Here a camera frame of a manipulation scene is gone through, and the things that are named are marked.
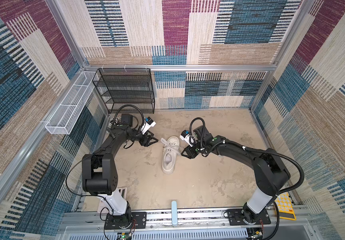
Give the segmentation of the white canvas sneaker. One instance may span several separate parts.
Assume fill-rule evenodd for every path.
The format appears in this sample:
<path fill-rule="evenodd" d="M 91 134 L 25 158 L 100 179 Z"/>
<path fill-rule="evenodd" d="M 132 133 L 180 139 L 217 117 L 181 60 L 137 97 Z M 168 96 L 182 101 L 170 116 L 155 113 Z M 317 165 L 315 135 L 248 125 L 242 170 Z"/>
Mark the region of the white canvas sneaker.
<path fill-rule="evenodd" d="M 180 155 L 179 139 L 176 136 L 171 136 L 167 140 L 161 139 L 164 145 L 162 170 L 165 174 L 171 174 L 175 168 L 175 162 L 178 155 Z"/>

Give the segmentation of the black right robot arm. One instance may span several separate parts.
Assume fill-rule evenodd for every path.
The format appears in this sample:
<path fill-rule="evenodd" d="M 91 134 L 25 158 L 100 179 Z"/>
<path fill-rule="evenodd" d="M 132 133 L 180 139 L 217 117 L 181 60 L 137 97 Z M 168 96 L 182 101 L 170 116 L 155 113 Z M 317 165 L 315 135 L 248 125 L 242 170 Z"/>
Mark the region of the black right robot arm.
<path fill-rule="evenodd" d="M 215 154 L 236 160 L 254 171 L 257 188 L 242 209 L 247 224 L 258 220 L 290 178 L 289 171 L 273 149 L 249 149 L 223 136 L 213 137 L 203 126 L 196 128 L 193 134 L 184 130 L 179 137 L 188 144 L 181 153 L 183 157 L 194 159 L 198 154 Z"/>

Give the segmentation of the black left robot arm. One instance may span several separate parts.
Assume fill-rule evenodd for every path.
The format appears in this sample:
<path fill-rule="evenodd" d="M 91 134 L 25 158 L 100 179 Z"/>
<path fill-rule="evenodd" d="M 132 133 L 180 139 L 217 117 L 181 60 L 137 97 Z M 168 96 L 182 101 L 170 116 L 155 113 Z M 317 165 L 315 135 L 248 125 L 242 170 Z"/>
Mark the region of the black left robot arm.
<path fill-rule="evenodd" d="M 148 117 L 138 127 L 133 127 L 134 116 L 123 114 L 120 121 L 108 128 L 109 136 L 91 155 L 82 160 L 82 186 L 86 193 L 100 198 L 109 210 L 109 220 L 124 227 L 132 222 L 131 207 L 117 189 L 119 177 L 115 156 L 120 147 L 128 141 L 138 141 L 148 147 L 158 142 L 149 131 L 156 122 Z"/>

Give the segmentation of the clear tube of coloured pencils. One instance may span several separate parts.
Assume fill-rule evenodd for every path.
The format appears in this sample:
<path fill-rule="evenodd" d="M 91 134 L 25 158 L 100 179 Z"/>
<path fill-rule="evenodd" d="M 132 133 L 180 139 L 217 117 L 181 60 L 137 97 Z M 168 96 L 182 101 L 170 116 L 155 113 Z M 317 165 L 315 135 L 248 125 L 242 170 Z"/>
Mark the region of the clear tube of coloured pencils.
<path fill-rule="evenodd" d="M 121 122 L 121 116 L 116 117 L 115 119 L 114 119 L 114 118 L 111 118 L 111 119 L 109 120 L 108 126 L 109 126 L 109 128 L 111 128 L 113 125 L 117 125 L 117 124 L 120 123 L 120 122 Z"/>

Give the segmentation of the pink white flat device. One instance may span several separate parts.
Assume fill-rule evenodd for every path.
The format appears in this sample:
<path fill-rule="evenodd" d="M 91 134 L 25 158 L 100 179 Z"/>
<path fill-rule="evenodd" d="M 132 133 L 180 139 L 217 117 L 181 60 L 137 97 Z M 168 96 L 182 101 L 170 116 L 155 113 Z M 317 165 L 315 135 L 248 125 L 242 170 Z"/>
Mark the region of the pink white flat device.
<path fill-rule="evenodd" d="M 99 213 L 103 208 L 108 210 L 105 213 L 110 213 L 114 216 L 124 215 L 128 202 L 126 201 L 127 188 L 117 188 L 111 195 L 101 194 L 99 195 L 100 202 L 98 205 L 97 212 Z"/>

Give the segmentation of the yellow calculator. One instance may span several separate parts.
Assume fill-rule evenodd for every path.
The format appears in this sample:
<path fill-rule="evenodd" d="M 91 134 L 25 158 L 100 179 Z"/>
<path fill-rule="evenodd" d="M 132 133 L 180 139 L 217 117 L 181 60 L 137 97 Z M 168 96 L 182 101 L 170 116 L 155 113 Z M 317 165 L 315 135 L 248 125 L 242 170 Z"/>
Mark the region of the yellow calculator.
<path fill-rule="evenodd" d="M 288 192 L 280 194 L 276 198 L 275 203 L 277 204 L 279 217 L 281 219 L 296 221 L 292 201 Z"/>

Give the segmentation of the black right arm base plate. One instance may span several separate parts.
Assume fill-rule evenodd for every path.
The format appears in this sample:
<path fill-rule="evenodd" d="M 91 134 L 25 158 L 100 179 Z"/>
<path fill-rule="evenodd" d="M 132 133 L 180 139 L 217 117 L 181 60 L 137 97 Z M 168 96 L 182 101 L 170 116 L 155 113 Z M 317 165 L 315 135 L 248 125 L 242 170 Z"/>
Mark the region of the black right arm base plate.
<path fill-rule="evenodd" d="M 247 225 L 270 225 L 271 220 L 266 209 L 259 214 L 248 209 L 228 209 L 223 216 L 228 219 L 231 226 L 247 226 Z"/>

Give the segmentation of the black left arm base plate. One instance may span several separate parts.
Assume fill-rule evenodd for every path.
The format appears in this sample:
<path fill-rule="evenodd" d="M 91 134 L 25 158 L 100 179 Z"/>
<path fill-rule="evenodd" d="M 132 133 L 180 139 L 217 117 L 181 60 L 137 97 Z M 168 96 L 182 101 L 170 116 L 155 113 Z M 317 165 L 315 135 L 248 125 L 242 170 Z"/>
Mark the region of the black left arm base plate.
<path fill-rule="evenodd" d="M 130 230 L 133 226 L 135 229 L 145 229 L 147 221 L 147 212 L 132 212 L 120 216 L 107 214 L 104 230 Z"/>

